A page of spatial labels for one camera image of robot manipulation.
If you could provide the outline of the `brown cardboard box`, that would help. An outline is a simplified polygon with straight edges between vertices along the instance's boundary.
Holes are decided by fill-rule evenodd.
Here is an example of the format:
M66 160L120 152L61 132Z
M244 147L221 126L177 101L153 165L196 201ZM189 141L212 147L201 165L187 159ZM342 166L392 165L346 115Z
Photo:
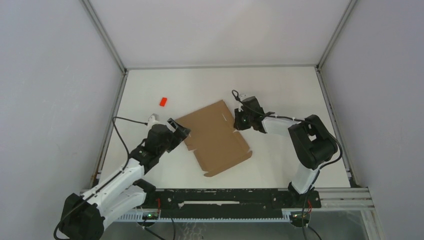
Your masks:
M176 120L190 129L184 143L192 151L205 177L216 176L252 157L253 151L234 128L235 118L224 100Z

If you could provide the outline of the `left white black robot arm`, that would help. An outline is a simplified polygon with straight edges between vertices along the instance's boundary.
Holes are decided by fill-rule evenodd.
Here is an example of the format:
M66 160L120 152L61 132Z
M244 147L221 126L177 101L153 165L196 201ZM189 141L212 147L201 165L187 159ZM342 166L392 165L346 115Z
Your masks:
M161 123L152 114L145 123L146 137L133 150L125 147L127 159L110 176L78 195L70 194L53 231L68 240L98 240L104 231L130 209L145 209L156 203L156 187L143 177L159 163L164 153L174 150L191 130L169 118Z

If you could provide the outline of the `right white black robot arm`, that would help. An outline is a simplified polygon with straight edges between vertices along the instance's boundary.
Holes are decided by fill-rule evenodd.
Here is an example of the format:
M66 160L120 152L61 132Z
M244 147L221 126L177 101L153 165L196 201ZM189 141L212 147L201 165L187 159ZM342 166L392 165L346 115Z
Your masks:
M343 156L337 139L329 132L318 115L306 118L277 115L265 112L255 96L242 97L232 90L239 106L234 110L234 128L238 131L254 129L263 134L288 135L299 160L297 172L288 185L291 191L289 203L302 208L309 201L308 192L312 190L321 169L335 163Z

